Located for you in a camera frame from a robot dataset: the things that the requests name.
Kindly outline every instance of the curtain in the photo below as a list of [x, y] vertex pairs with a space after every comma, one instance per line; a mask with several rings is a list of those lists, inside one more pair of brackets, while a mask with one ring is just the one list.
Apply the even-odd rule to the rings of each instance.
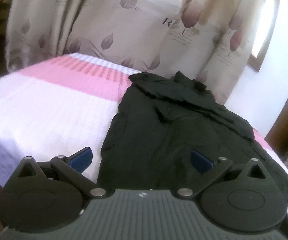
[[171, 78], [225, 103], [250, 56], [265, 0], [13, 0], [10, 72], [80, 52]]

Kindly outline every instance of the black cloth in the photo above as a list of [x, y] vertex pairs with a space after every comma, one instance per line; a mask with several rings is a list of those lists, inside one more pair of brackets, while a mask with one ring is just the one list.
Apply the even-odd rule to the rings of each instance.
[[249, 123], [215, 102], [196, 80], [178, 72], [173, 80], [151, 73], [129, 77], [104, 140], [98, 184], [126, 189], [194, 188], [200, 176], [190, 164], [196, 150], [246, 164], [258, 158], [288, 202], [288, 176], [254, 140]]

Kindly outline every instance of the window frame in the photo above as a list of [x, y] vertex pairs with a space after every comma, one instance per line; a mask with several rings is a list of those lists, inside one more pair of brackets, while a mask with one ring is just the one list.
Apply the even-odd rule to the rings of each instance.
[[248, 62], [247, 62], [248, 65], [253, 67], [257, 72], [259, 72], [259, 70], [263, 64], [264, 58], [265, 58], [267, 50], [268, 50], [268, 46], [271, 42], [271, 37], [273, 36], [273, 31], [274, 31], [274, 27], [275, 27], [275, 23], [276, 23], [276, 19], [277, 19], [277, 14], [278, 14], [278, 9], [279, 9], [279, 3], [280, 3], [280, 0], [274, 0], [274, 14], [273, 14], [273, 19], [271, 21], [271, 27], [268, 30], [267, 37], [266, 37], [261, 49], [259, 50], [257, 57], [255, 57], [251, 53], [250, 57], [248, 59]]

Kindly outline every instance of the ribbed surface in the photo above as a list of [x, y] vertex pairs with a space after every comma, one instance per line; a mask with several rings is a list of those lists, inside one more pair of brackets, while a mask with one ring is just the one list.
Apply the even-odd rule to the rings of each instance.
[[208, 220], [191, 201], [169, 191], [117, 190], [93, 200], [74, 223], [44, 234], [7, 231], [0, 240], [287, 240], [278, 231], [243, 236], [226, 232]]

